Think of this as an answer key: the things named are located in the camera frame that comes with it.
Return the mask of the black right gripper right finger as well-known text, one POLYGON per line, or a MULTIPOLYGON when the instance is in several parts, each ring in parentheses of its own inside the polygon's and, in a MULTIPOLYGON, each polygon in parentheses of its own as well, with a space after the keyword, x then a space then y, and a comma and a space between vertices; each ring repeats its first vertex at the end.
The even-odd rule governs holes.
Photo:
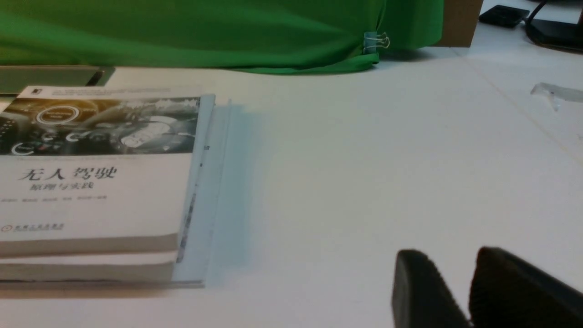
POLYGON ((583 295, 499 247, 482 247, 469 293, 475 328, 580 328, 583 295))

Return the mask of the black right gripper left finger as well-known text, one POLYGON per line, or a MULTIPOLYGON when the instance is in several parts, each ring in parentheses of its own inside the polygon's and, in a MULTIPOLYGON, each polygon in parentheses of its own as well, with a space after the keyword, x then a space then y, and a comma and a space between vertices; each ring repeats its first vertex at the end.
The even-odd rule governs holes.
POLYGON ((414 249, 396 255, 391 305, 396 328, 471 327, 435 264, 414 249))

